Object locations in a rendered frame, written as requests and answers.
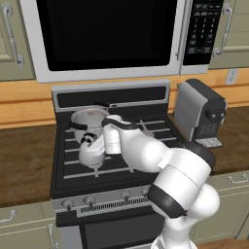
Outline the grey and black coffee machine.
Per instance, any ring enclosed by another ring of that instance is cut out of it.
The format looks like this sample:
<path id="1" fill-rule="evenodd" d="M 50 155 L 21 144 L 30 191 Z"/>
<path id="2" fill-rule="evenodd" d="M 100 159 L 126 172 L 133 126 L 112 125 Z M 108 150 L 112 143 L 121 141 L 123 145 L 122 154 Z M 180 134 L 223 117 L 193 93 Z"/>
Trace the grey and black coffee machine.
<path id="1" fill-rule="evenodd" d="M 177 85 L 173 117 L 189 141 L 206 148 L 221 148 L 218 130 L 227 114 L 227 100 L 198 79 Z"/>

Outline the black and silver stove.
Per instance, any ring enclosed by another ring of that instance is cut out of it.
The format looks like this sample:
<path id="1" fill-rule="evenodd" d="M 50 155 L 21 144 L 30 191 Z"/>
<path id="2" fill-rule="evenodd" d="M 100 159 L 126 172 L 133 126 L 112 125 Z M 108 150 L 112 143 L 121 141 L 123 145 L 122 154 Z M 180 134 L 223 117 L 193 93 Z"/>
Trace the black and silver stove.
<path id="1" fill-rule="evenodd" d="M 84 203 L 86 196 L 93 196 L 95 204 L 122 200 L 121 193 L 124 191 L 130 192 L 130 198 L 141 197 L 141 190 L 150 187 L 157 175 L 130 169 L 121 156 L 106 157 L 98 169 L 80 164 L 80 144 L 69 127 L 72 114 L 82 107 L 98 104 L 126 121 L 143 124 L 153 137 L 168 147 L 176 147 L 185 138 L 167 117 L 169 90 L 167 79 L 56 86 L 52 89 L 56 139 L 51 199 L 64 249 L 83 249 L 81 225 L 156 213 L 150 205 L 87 217 L 77 216 L 80 207 L 88 206 Z M 62 206 L 65 199 L 74 202 L 71 210 Z"/>

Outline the green base cupboard door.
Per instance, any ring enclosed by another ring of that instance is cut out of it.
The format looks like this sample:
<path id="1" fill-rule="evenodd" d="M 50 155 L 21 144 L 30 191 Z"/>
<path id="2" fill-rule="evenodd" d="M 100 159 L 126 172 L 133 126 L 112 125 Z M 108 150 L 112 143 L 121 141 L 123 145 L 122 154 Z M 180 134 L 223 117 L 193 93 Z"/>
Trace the green base cupboard door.
<path id="1" fill-rule="evenodd" d="M 194 226 L 195 244 L 236 237 L 249 213 L 249 188 L 237 193 L 219 192 L 219 195 L 217 213 Z"/>
<path id="2" fill-rule="evenodd" d="M 58 249 L 64 249 L 55 227 L 53 237 Z M 0 249 L 53 249 L 48 226 L 0 235 Z"/>

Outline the green drawer front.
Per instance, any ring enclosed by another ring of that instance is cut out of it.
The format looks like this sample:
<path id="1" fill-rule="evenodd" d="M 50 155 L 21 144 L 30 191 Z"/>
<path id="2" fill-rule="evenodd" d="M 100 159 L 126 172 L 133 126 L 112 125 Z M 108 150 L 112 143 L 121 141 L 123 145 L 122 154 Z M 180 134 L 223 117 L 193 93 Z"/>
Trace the green drawer front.
<path id="1" fill-rule="evenodd" d="M 228 180 L 229 176 L 238 179 L 244 173 L 246 173 L 249 178 L 249 170 L 246 170 L 246 171 L 210 176 L 207 180 L 207 183 L 216 189 L 219 196 L 249 193 L 249 182 L 246 184 L 234 185 Z"/>
<path id="2" fill-rule="evenodd" d="M 28 225 L 55 218 L 50 201 L 0 208 L 0 228 Z"/>

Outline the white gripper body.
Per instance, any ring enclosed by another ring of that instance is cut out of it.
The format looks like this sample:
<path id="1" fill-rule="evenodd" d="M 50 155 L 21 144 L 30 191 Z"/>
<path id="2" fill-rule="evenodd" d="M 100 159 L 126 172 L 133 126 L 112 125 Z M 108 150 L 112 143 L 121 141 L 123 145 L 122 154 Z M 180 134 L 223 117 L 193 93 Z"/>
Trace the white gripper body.
<path id="1" fill-rule="evenodd" d="M 84 142 L 80 147 L 79 161 L 89 168 L 100 167 L 105 159 L 105 149 L 103 146 L 95 146 Z"/>

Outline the white wall outlet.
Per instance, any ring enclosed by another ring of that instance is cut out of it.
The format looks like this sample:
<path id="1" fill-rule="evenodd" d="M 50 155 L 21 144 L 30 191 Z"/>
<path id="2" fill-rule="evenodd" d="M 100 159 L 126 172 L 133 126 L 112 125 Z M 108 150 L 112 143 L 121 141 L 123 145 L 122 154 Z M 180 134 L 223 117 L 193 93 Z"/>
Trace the white wall outlet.
<path id="1" fill-rule="evenodd" d="M 226 78 L 227 85 L 234 85 L 237 78 L 238 68 L 231 68 Z"/>

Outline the green wall cupboard door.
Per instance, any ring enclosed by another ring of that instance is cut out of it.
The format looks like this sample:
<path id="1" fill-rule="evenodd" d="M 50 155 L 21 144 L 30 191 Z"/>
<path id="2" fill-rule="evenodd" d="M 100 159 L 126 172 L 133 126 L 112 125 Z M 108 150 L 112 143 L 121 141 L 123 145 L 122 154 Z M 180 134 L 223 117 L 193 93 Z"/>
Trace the green wall cupboard door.
<path id="1" fill-rule="evenodd" d="M 232 8 L 231 26 L 221 55 L 211 57 L 210 69 L 249 67 L 249 0 L 224 0 Z M 221 14 L 214 43 L 220 48 L 228 16 Z"/>
<path id="2" fill-rule="evenodd" d="M 9 3 L 13 14 L 9 18 L 13 30 L 18 54 L 24 58 L 24 65 L 19 67 L 14 60 L 5 21 L 2 4 Z M 0 81 L 33 80 L 35 73 L 19 0 L 0 0 Z"/>

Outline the black oven door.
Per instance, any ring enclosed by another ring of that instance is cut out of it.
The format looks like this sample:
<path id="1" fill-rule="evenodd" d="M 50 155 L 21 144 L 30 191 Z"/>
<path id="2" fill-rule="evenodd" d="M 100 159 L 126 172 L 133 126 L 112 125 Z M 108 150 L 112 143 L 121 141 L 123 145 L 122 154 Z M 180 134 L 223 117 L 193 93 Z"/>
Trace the black oven door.
<path id="1" fill-rule="evenodd" d="M 164 219 L 154 213 L 139 217 L 80 226 L 83 249 L 127 249 L 151 244 L 160 234 Z"/>

